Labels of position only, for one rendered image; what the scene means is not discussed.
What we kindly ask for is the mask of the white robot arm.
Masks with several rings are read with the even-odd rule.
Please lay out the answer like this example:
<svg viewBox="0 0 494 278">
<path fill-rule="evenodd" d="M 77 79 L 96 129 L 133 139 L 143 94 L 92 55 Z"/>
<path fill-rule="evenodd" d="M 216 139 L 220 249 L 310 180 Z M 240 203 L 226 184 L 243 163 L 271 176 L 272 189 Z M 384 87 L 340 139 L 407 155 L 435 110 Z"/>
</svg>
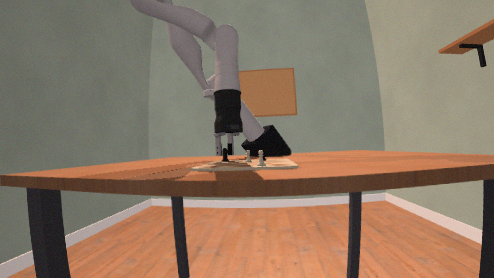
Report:
<svg viewBox="0 0 494 278">
<path fill-rule="evenodd" d="M 137 11 L 166 21 L 172 49 L 193 74 L 203 91 L 214 89 L 215 76 L 218 74 L 235 73 L 239 76 L 238 33 L 233 26 L 223 24 L 216 28 L 213 20 L 206 15 L 189 7 L 176 6 L 172 0 L 129 1 Z M 215 51 L 215 74 L 207 81 L 202 68 L 201 46 L 192 34 Z M 249 142 L 263 134 L 264 128 L 242 99 L 240 117 L 243 124 L 241 133 Z"/>
</svg>

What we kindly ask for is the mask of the brown and cream chessboard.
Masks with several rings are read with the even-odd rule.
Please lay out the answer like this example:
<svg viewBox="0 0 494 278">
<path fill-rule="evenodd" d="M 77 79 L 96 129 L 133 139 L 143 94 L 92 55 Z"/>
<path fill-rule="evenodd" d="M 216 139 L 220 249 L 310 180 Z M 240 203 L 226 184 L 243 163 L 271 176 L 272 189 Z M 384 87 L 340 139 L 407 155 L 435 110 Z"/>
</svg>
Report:
<svg viewBox="0 0 494 278">
<path fill-rule="evenodd" d="M 241 171 L 241 170 L 274 170 L 274 169 L 298 169 L 298 165 L 289 159 L 266 159 L 265 166 L 257 166 L 259 160 L 245 162 L 245 160 L 232 160 L 228 162 L 215 161 L 199 167 L 190 168 L 190 171 Z"/>
</svg>

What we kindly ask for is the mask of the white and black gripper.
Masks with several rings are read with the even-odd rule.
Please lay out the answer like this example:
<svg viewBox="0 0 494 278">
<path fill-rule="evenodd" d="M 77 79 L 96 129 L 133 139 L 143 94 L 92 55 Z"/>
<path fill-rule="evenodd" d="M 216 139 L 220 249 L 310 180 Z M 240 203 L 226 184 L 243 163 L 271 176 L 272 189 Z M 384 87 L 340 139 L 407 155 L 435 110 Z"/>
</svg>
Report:
<svg viewBox="0 0 494 278">
<path fill-rule="evenodd" d="M 203 97 L 215 99 L 216 156 L 222 156 L 221 136 L 226 133 L 228 133 L 228 155 L 234 155 L 233 136 L 239 136 L 239 133 L 243 132 L 239 76 L 235 73 L 216 75 L 214 89 L 205 90 Z"/>
</svg>

